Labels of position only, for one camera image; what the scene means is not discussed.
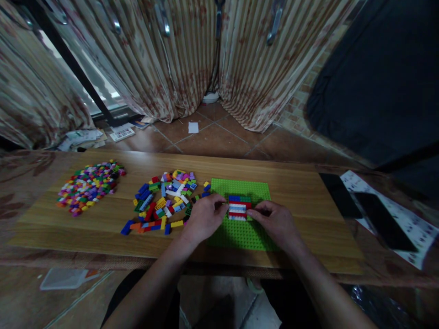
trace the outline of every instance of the striped curtain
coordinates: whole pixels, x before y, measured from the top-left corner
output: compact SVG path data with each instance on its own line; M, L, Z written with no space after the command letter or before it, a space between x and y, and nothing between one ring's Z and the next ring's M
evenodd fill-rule
M57 25L80 43L136 112L171 122L198 108L216 61L214 0L165 1L171 34L160 34L154 1L61 0L69 23Z
M26 25L7 1L0 5ZM94 128L83 100L38 36L0 11L0 135L26 149L51 147L70 130Z
M223 107L244 128L264 132L357 2L285 1L276 39L267 46L273 1L226 1L219 54Z

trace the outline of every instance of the left hand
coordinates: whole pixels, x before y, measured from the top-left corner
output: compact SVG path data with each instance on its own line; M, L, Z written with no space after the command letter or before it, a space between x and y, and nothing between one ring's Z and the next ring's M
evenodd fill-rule
M221 225L227 209L229 205L218 193L199 199L192 208L182 236L195 245L200 244Z

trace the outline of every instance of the smartphone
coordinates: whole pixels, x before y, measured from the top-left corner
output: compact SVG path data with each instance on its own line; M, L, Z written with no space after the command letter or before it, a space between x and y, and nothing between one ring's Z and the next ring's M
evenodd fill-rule
M319 173L319 175L334 200L338 211L344 218L363 218L340 176L322 173Z
M366 220L390 249L418 251L378 196L358 192L354 193L354 196L366 213Z

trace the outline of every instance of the green baseplate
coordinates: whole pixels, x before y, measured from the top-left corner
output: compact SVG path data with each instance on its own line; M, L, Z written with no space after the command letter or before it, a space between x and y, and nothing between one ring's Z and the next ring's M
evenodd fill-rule
M212 178L210 184L211 192L223 195L226 200L229 195L250 197L252 208L263 200L271 200L267 183ZM214 247L279 251L279 247L258 222L250 217L247 217L247 221L229 220L228 214L207 244Z

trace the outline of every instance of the wooden board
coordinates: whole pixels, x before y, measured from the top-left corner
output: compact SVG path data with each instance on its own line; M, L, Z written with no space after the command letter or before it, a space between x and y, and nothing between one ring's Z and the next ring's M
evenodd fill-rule
M66 208L56 207L60 188L76 170L109 159L117 159L128 173L119 178L114 195L105 196L77 218L73 218ZM272 200L290 209L304 241L330 272L361 274L358 261L363 256L314 166L307 164L88 150L19 219L14 228L16 235L9 244L157 258L182 228L173 229L168 236L163 231L145 234L133 232L123 236L120 230L127 220L137 215L133 212L133 199L142 184L164 171L174 169L195 173L201 184L193 195L201 194L202 183L211 178L267 182ZM184 213L180 212L172 216L171 221L183 216ZM283 253L230 250L205 244L199 246L191 260L271 268L291 267Z

